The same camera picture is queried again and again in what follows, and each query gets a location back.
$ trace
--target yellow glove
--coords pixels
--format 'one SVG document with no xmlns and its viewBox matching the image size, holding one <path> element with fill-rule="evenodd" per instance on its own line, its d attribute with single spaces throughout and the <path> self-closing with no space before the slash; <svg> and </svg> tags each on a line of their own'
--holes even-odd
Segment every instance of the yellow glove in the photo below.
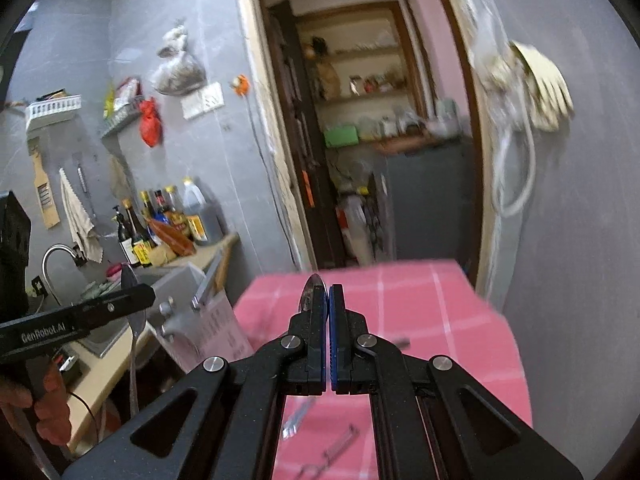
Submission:
<svg viewBox="0 0 640 480">
<path fill-rule="evenodd" d="M 559 119 L 574 113 L 569 89 L 558 67 L 534 47 L 511 41 L 511 49 L 524 63 L 530 116 L 540 130 L 555 131 Z"/>
</svg>

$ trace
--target blue gripper pad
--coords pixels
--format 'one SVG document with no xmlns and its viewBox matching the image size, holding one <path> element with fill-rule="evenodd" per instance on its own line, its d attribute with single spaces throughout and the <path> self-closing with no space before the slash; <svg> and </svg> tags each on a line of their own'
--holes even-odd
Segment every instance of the blue gripper pad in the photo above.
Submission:
<svg viewBox="0 0 640 480">
<path fill-rule="evenodd" d="M 326 320 L 329 316 L 329 296 L 326 291 L 322 294 L 322 346 L 320 347 L 320 355 L 322 359 L 322 368 L 320 377 L 322 378 L 322 390 L 326 391 Z"/>
<path fill-rule="evenodd" d="M 331 367 L 331 389 L 338 387 L 338 331 L 335 325 L 334 286 L 329 289 L 329 359 Z"/>
</svg>

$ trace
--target green container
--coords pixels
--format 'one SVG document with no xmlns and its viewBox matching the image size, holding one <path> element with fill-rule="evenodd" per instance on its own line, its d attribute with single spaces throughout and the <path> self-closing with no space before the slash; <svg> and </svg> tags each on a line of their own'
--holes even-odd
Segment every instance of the green container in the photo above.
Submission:
<svg viewBox="0 0 640 480">
<path fill-rule="evenodd" d="M 338 126 L 324 131 L 324 145 L 328 148 L 340 148 L 341 146 L 353 146 L 357 144 L 358 130 L 355 126 Z"/>
</svg>

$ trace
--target pink checkered tablecloth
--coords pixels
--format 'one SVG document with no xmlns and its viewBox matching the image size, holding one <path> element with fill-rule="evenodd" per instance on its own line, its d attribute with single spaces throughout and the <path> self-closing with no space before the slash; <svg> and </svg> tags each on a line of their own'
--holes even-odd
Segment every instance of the pink checkered tablecloth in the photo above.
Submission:
<svg viewBox="0 0 640 480">
<path fill-rule="evenodd" d="M 364 314 L 371 333 L 391 341 L 409 338 L 404 353 L 421 359 L 451 356 L 531 425 L 527 381 L 511 330 L 476 296 L 456 262 L 398 262 L 320 275 L 327 286 L 343 285 L 347 308 Z M 254 349 L 287 330 L 307 279 L 308 274 L 263 276 L 242 295 L 234 311 Z M 274 479 L 292 480 L 303 465 L 320 465 L 322 452 L 350 424 L 360 434 L 322 480 L 378 478 L 369 397 L 336 396 L 328 390 L 306 414 L 298 434 L 280 441 Z M 305 398 L 287 399 L 284 420 Z"/>
</svg>

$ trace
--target dish rack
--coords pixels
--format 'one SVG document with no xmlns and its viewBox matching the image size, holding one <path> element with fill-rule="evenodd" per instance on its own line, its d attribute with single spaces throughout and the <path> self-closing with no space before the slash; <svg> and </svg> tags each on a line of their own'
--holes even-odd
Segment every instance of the dish rack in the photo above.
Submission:
<svg viewBox="0 0 640 480">
<path fill-rule="evenodd" d="M 29 133 L 50 124 L 73 119 L 80 108 L 82 108 L 82 96 L 79 95 L 32 103 L 25 110 L 26 131 Z"/>
<path fill-rule="evenodd" d="M 144 96 L 137 95 L 122 108 L 115 111 L 111 117 L 104 120 L 102 128 L 98 131 L 98 136 L 103 138 L 107 135 L 116 134 L 140 117 L 142 115 L 140 103 L 144 100 Z"/>
</svg>

